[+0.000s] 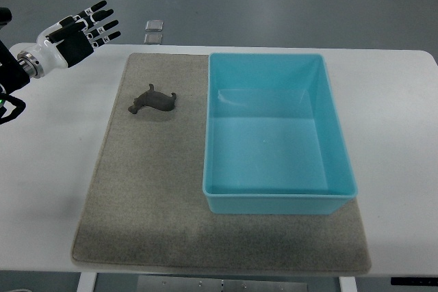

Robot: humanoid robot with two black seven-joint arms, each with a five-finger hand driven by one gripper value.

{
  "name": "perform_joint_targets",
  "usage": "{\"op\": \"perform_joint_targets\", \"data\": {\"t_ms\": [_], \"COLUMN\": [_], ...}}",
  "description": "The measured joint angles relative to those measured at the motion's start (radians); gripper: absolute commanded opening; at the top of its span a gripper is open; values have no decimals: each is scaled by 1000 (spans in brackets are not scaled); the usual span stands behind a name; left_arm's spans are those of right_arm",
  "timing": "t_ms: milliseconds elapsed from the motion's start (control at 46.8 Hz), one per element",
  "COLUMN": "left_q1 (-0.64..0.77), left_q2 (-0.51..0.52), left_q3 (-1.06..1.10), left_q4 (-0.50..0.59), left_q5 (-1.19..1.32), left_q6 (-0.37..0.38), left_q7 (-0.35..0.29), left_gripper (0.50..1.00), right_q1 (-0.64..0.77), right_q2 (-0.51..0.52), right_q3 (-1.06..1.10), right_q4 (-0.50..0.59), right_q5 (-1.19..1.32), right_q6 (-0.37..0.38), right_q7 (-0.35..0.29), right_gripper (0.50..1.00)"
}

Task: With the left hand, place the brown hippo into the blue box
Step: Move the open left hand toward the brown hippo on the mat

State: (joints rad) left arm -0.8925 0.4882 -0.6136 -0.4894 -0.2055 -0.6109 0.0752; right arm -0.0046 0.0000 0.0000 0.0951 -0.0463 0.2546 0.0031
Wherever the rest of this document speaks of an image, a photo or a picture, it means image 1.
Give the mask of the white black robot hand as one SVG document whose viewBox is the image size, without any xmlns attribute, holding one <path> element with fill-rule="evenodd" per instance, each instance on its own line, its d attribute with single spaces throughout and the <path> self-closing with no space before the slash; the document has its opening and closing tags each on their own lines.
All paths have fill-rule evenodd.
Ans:
<svg viewBox="0 0 438 292">
<path fill-rule="evenodd" d="M 37 37 L 36 57 L 43 72 L 70 68 L 92 55 L 95 49 L 118 38 L 117 20 L 102 0 L 81 12 L 67 16 Z"/>
</svg>

